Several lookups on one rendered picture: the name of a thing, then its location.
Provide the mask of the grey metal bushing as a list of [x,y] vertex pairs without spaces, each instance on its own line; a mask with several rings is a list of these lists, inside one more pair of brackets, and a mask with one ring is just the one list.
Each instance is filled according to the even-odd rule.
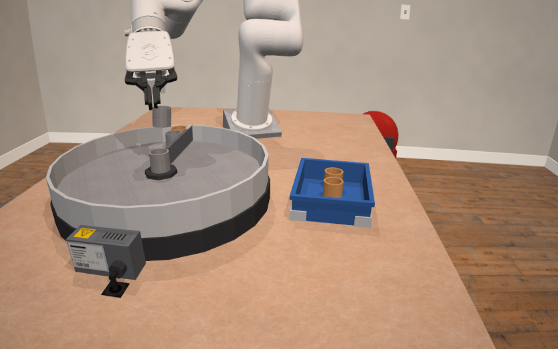
[[[182,131],[174,130],[165,132],[166,146],[169,145]],[[179,133],[179,134],[178,134]]]
[[171,107],[158,106],[152,108],[152,125],[158,128],[166,128],[171,126]]
[[150,168],[152,173],[167,173],[170,170],[169,150],[164,148],[149,151]]

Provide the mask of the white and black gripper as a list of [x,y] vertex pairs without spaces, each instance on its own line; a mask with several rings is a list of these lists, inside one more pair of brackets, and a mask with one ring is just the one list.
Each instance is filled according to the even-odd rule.
[[[152,93],[154,108],[157,109],[157,104],[160,104],[161,89],[167,83],[177,80],[174,67],[172,42],[166,31],[158,27],[145,26],[129,34],[125,55],[127,72],[125,83],[136,85],[143,91],[145,105],[148,105],[150,111]],[[148,81],[155,81],[152,93]]]

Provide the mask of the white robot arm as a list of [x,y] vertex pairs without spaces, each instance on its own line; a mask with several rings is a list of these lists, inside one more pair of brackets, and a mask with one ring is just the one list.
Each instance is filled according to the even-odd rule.
[[[180,37],[203,0],[131,0],[129,36],[140,27]],[[238,30],[240,68],[237,110],[231,121],[245,131],[263,131],[272,124],[268,113],[272,65],[267,55],[296,56],[304,36],[299,0],[244,0],[244,21]],[[279,20],[279,21],[276,21]]]

